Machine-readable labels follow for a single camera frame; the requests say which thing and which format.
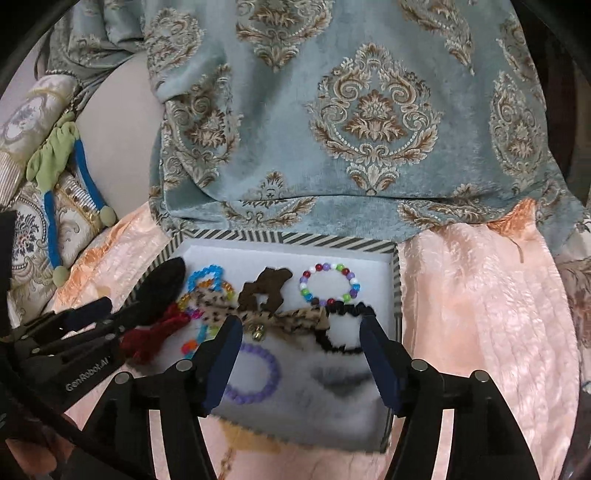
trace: green fabric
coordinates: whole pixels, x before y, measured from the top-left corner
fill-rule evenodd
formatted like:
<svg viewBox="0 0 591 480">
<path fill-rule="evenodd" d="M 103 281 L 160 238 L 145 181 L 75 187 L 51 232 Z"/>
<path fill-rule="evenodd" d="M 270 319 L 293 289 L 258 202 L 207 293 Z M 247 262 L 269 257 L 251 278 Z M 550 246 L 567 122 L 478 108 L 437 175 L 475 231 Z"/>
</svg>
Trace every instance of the green fabric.
<svg viewBox="0 0 591 480">
<path fill-rule="evenodd" d="M 57 179 L 66 169 L 74 142 L 80 138 L 74 114 L 64 114 L 56 123 L 47 141 L 37 150 L 27 165 L 27 180 L 37 181 L 42 194 L 54 189 Z"/>
</svg>

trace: green pompom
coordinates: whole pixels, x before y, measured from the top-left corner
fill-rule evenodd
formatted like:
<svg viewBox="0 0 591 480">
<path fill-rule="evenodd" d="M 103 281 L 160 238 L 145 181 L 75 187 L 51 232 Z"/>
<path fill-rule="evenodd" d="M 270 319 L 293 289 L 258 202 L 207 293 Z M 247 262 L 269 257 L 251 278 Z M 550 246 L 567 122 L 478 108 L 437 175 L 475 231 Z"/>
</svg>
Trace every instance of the green pompom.
<svg viewBox="0 0 591 480">
<path fill-rule="evenodd" d="M 61 287 L 70 278 L 70 270 L 60 265 L 53 271 L 53 283 L 56 287 Z"/>
<path fill-rule="evenodd" d="M 100 221 L 105 226 L 113 226 L 117 223 L 117 215 L 111 207 L 104 206 L 100 209 Z"/>
</svg>

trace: bell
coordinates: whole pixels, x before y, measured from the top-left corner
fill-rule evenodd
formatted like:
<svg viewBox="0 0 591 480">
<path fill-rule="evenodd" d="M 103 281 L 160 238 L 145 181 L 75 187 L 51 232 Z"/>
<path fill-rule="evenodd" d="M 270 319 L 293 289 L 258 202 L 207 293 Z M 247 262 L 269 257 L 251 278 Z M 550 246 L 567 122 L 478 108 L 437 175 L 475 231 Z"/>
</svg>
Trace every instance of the bell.
<svg viewBox="0 0 591 480">
<path fill-rule="evenodd" d="M 252 332 L 252 339 L 255 342 L 262 342 L 265 339 L 266 328 L 264 325 L 257 325 Z"/>
</svg>

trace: black scrunchie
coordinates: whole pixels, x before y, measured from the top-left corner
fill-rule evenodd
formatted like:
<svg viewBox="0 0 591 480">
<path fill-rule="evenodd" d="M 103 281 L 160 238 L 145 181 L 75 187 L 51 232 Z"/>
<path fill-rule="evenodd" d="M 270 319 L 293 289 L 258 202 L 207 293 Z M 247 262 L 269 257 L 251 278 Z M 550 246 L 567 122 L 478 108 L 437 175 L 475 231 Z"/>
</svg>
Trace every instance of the black scrunchie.
<svg viewBox="0 0 591 480">
<path fill-rule="evenodd" d="M 348 313 L 353 317 L 358 317 L 359 315 L 375 315 L 374 309 L 365 305 L 365 303 L 362 301 L 360 301 L 357 305 L 336 301 L 332 305 L 327 305 L 326 311 L 328 314 L 336 314 L 341 316 Z M 338 347 L 334 346 L 326 332 L 327 330 L 314 331 L 314 334 L 316 335 L 316 343 L 318 343 L 318 345 L 320 345 L 322 350 L 325 352 L 343 353 L 345 355 L 359 355 L 363 352 L 363 349 L 360 346 L 356 346 L 354 348 L 345 348 L 344 345 Z"/>
</svg>

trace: pink satin fabric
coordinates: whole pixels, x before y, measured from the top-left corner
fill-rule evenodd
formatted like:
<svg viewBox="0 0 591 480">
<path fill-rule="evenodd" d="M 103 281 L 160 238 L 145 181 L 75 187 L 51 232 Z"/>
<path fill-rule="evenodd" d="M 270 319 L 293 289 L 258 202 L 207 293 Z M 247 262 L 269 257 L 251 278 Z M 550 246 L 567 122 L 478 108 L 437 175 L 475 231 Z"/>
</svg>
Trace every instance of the pink satin fabric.
<svg viewBox="0 0 591 480">
<path fill-rule="evenodd" d="M 399 245 L 405 345 L 442 372 L 490 372 L 531 446 L 542 480 L 564 461 L 578 399 L 573 324 L 552 257 L 537 232 L 533 203 L 486 225 L 451 225 Z M 108 247 L 82 256 L 60 293 L 67 308 L 109 292 L 118 308 L 166 243 L 146 206 L 114 227 Z M 68 414 L 82 427 L 109 380 Z M 168 470 L 151 415 L 157 477 Z M 269 439 L 212 416 L 200 421 L 219 479 L 377 480 L 384 477 L 401 423 L 385 455 L 306 448 Z M 434 479 L 444 480 L 452 420 L 444 419 Z"/>
<path fill-rule="evenodd" d="M 404 343 L 441 372 L 488 371 L 541 480 L 560 474 L 579 398 L 577 345 L 557 268 L 525 200 L 487 225 L 450 225 L 399 245 Z M 453 413 L 433 478 L 444 479 Z"/>
</svg>

